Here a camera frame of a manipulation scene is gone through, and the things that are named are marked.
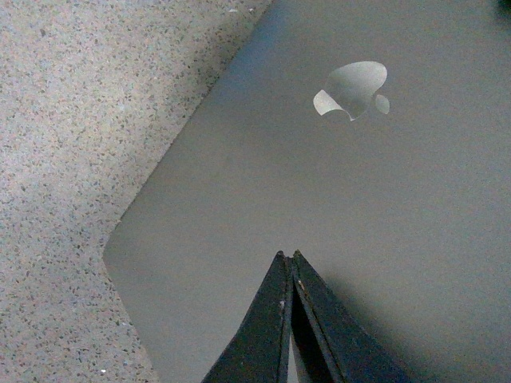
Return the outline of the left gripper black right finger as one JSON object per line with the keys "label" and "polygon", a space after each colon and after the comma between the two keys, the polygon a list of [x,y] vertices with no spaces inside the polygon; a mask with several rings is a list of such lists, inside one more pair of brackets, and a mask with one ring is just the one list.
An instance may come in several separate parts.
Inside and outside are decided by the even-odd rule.
{"label": "left gripper black right finger", "polygon": [[299,251],[291,261],[299,374],[307,382],[410,382],[402,363],[357,323]]}

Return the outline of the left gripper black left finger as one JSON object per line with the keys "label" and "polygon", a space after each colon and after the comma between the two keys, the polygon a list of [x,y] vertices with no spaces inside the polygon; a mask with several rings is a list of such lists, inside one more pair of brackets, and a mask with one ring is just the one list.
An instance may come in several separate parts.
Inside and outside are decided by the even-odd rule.
{"label": "left gripper black left finger", "polygon": [[287,381],[293,290],[291,259],[279,251],[235,336],[204,382]]}

